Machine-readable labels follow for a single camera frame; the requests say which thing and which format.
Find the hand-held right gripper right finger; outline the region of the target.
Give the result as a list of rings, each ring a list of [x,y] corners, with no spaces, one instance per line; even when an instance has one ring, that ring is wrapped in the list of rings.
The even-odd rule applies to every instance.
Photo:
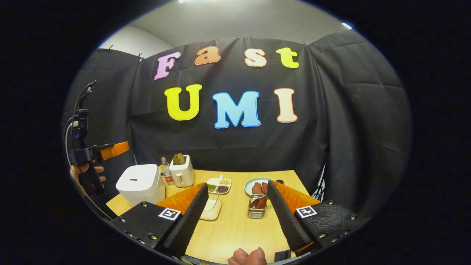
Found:
[[[288,246],[298,257],[331,248],[370,221],[334,200],[320,202],[276,181],[268,183],[268,197]]]

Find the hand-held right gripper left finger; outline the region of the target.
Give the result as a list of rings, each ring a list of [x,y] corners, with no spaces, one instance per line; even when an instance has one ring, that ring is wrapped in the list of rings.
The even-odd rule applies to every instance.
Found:
[[[111,224],[149,249],[180,258],[185,255],[208,198],[208,184],[199,183],[156,204],[137,203]]]

